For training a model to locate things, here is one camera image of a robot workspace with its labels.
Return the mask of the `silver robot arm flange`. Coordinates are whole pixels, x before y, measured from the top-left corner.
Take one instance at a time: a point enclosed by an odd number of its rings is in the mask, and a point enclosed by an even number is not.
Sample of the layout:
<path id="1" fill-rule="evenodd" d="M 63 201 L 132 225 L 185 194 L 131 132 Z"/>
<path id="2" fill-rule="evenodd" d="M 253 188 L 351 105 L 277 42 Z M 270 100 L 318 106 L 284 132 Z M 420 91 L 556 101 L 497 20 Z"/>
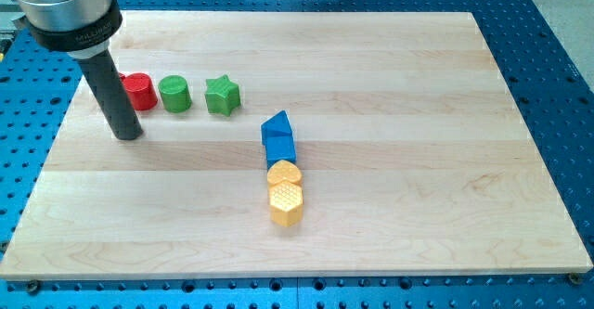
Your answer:
<path id="1" fill-rule="evenodd" d="M 17 0 L 43 47 L 89 59 L 109 47 L 123 22 L 117 0 Z"/>

